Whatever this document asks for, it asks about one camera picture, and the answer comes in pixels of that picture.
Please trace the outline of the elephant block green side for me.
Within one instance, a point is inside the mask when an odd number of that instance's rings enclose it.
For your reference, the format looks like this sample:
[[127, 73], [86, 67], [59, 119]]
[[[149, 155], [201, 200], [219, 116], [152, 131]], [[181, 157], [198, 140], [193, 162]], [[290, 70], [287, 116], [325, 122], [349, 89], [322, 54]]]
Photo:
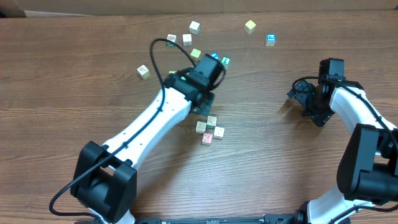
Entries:
[[217, 122], [217, 117], [216, 116], [208, 116], [207, 121], [206, 121], [206, 126], [208, 128], [215, 128], [216, 127], [216, 122]]

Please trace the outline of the bee block blue side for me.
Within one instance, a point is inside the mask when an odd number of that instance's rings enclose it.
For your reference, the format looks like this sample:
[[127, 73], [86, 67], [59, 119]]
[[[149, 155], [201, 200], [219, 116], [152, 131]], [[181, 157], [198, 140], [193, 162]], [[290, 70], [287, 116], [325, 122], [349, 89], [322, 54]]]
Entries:
[[205, 122], [198, 121], [197, 125], [196, 125], [196, 128], [195, 128], [195, 131], [197, 133], [204, 133], [206, 131], [206, 127], [207, 127], [207, 124]]

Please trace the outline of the white number seven block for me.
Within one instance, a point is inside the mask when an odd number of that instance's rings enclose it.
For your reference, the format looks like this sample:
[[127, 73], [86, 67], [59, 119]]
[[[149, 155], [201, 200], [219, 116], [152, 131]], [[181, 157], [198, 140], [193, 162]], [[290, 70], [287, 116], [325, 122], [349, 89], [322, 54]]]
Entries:
[[214, 138], [217, 138], [217, 139], [223, 139], [223, 137], [224, 137], [224, 128], [216, 126], [214, 128], [213, 136], [214, 136]]

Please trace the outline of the red top block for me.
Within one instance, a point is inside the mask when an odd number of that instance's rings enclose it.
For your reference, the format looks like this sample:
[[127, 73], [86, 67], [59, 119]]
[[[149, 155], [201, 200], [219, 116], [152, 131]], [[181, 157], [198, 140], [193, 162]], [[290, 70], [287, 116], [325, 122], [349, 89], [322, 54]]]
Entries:
[[211, 145], [213, 142], [213, 134], [211, 133], [203, 133], [201, 143], [204, 145]]

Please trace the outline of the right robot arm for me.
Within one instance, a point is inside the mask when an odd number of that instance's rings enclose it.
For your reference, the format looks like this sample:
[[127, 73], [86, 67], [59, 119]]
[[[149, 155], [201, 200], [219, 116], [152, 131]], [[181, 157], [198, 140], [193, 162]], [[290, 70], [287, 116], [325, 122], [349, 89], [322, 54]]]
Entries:
[[345, 62], [324, 59], [318, 84], [310, 77], [295, 80], [289, 98], [296, 99], [308, 116], [322, 127], [338, 115], [351, 137], [336, 173], [336, 185], [321, 197], [307, 201], [286, 223], [349, 223], [360, 210], [389, 213], [397, 206], [397, 126], [384, 118], [368, 100], [364, 88], [345, 77]]

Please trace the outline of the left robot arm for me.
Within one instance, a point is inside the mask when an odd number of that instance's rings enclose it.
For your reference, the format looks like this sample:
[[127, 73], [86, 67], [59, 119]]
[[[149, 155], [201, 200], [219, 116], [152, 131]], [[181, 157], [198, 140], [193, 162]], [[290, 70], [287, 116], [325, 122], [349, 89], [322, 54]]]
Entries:
[[208, 115], [224, 65], [206, 54], [197, 65], [171, 73], [155, 100], [123, 131], [102, 145], [88, 142], [75, 169], [71, 195], [90, 209], [93, 223], [134, 223], [137, 171], [150, 151], [190, 113]]

